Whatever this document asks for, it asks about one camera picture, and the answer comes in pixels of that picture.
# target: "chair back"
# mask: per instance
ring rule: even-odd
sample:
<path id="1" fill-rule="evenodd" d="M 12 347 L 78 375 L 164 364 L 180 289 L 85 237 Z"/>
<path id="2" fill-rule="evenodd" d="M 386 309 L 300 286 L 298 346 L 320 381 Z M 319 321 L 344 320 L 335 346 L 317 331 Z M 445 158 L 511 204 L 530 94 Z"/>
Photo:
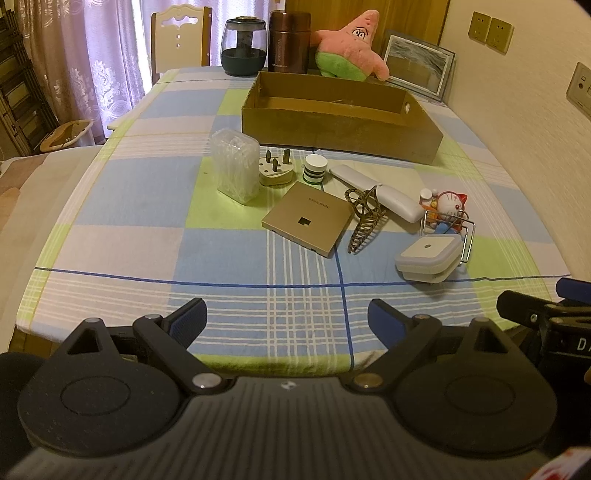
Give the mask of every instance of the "chair back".
<path id="1" fill-rule="evenodd" d="M 211 37 L 211 7 L 173 5 L 164 12 L 153 13 L 152 83 L 170 69 L 209 66 Z"/>

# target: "checkered tablecloth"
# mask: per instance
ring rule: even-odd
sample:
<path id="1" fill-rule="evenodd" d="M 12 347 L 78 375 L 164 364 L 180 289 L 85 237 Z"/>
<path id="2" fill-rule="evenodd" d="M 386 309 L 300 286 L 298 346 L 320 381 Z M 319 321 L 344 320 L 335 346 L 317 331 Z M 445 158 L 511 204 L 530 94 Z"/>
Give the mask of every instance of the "checkered tablecloth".
<path id="1" fill-rule="evenodd" d="M 404 281 L 394 257 L 416 239 L 418 225 L 395 215 L 356 255 L 346 251 L 352 221 L 330 258 L 263 229 L 288 186 L 261 188 L 242 206 L 217 192 L 209 157 L 211 133 L 240 130 L 251 84 L 218 67 L 163 76 L 67 202 L 31 275 L 20 329 L 63 340 L 85 317 L 129 325 L 197 296 L 209 317 L 189 351 L 214 368 L 329 374 L 384 351 L 368 328 L 373 298 L 447 325 L 485 315 L 507 327 L 495 310 L 503 290 L 555 296 L 557 279 L 569 272 L 553 240 L 491 152 L 444 105 L 421 102 L 445 132 L 432 166 L 320 153 L 412 197 L 423 187 L 468 195 L 477 226 L 472 256 L 447 281 Z M 292 153 L 298 179 L 309 152 Z M 335 179 L 323 187 L 339 196 L 346 189 Z"/>

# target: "round pad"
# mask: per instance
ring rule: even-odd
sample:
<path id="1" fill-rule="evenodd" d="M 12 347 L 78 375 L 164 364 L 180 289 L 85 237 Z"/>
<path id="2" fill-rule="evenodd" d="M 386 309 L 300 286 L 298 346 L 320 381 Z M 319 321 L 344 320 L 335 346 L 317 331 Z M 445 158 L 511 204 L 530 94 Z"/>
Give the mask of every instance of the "round pad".
<path id="1" fill-rule="evenodd" d="M 534 370 L 449 360 L 402 380 L 394 403 L 425 442 L 463 456 L 516 455 L 536 446 L 554 421 L 551 388 Z"/>
<path id="2" fill-rule="evenodd" d="M 176 384 L 148 365 L 100 353 L 48 361 L 23 390 L 18 414 L 33 443 L 72 456 L 136 447 L 172 421 Z"/>
<path id="3" fill-rule="evenodd" d="M 65 408 L 89 417 L 119 410 L 131 394 L 125 382 L 113 377 L 86 377 L 74 380 L 61 393 Z"/>

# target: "glass jar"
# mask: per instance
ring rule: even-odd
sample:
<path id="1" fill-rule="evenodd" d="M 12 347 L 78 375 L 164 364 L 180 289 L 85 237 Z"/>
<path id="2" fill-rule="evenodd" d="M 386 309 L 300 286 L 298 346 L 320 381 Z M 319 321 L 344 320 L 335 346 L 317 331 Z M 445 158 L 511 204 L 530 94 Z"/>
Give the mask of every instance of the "glass jar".
<path id="1" fill-rule="evenodd" d="M 228 75 L 256 75 L 267 59 L 267 26 L 257 17 L 226 22 L 222 37 L 222 67 Z"/>

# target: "patrick star plush toy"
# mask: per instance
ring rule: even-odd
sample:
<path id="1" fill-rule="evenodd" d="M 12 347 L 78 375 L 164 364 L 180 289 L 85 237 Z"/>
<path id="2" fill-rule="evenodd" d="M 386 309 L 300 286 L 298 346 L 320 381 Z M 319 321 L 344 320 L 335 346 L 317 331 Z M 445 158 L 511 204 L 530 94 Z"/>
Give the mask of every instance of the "patrick star plush toy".
<path id="1" fill-rule="evenodd" d="M 372 73 L 386 80 L 390 72 L 386 63 L 371 49 L 379 12 L 367 10 L 340 30 L 318 30 L 310 44 L 318 45 L 316 64 L 325 77 L 365 80 Z"/>

